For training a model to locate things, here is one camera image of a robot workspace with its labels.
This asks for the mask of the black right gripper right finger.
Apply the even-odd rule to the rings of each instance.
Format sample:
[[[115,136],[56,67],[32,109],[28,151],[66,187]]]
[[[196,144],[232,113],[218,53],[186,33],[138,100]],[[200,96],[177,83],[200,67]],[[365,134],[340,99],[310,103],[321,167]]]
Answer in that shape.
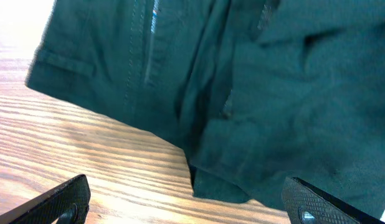
[[[297,177],[287,177],[282,202],[292,224],[385,224]]]

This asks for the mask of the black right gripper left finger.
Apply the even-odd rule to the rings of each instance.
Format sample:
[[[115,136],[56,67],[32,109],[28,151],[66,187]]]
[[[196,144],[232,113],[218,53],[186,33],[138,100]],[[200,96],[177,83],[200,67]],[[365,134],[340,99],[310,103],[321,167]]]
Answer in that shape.
[[[90,187],[84,174],[0,215],[0,224],[84,224],[89,211]]]

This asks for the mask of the black shorts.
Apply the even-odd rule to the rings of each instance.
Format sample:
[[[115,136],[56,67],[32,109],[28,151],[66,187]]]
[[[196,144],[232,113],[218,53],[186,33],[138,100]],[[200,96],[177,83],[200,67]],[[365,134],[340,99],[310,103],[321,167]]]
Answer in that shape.
[[[27,86],[180,147],[195,197],[385,210],[385,0],[57,0]]]

